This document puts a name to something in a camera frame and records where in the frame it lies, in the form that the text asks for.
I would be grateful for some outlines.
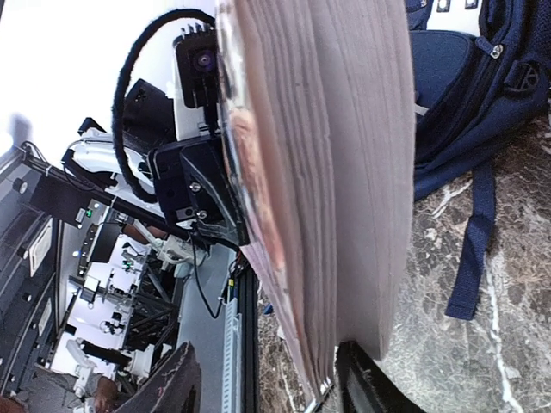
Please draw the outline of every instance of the white panel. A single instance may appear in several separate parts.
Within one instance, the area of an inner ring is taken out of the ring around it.
[[[87,276],[86,280],[84,281],[84,288],[94,293],[97,291],[99,285],[100,281],[95,279],[94,277]]]
[[[429,30],[453,30],[480,36],[479,16],[484,0],[479,0],[479,7],[476,9],[465,9],[466,0],[447,0],[449,11],[438,13],[438,0],[432,4],[427,29]]]
[[[83,338],[84,340],[93,342],[97,346],[121,349],[124,342],[124,332],[112,336],[103,333],[101,328],[102,322],[110,321],[113,312],[119,310],[120,309],[113,303],[108,301],[102,303],[101,298],[96,299],[96,303],[92,309],[88,307],[87,302],[82,299],[77,299],[69,317],[69,324],[77,327],[77,333],[75,336],[71,336],[67,333],[61,336],[58,351],[53,357],[51,369],[59,373],[74,375],[77,363],[65,346],[68,340]],[[122,323],[128,325],[128,315],[124,312],[122,314]],[[96,373],[102,373],[111,378],[114,377],[115,366],[113,364],[107,364],[94,358],[92,358],[92,360],[97,364]]]
[[[48,302],[46,304],[46,308],[44,309],[44,312],[42,313],[42,317],[40,317],[40,321],[38,322],[38,335],[42,337],[42,333],[44,333],[44,329],[46,328],[48,324],[48,320],[52,316],[52,299],[48,299]]]
[[[52,228],[53,222],[52,219],[50,219],[34,243],[28,249],[31,277],[34,276],[52,246]]]

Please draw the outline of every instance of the backpack strap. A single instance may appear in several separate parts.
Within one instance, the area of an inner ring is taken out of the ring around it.
[[[459,271],[446,309],[449,317],[467,321],[474,317],[495,215],[495,181],[492,162],[488,160],[473,170],[473,215],[467,224]]]

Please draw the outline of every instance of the camera lens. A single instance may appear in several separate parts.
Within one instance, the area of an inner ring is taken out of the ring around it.
[[[200,50],[193,57],[193,66],[197,71],[208,73],[214,69],[216,58],[210,50]]]

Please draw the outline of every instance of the black clamp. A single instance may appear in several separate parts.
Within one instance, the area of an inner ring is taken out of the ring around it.
[[[199,234],[237,247],[249,243],[227,178],[220,135],[186,139],[150,153],[155,193],[167,224],[195,219]]]

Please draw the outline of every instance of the blue backpack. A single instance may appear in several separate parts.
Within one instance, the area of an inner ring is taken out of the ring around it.
[[[495,220],[492,157],[545,109],[551,0],[406,0],[416,84],[415,197],[473,171],[446,315],[471,320]]]

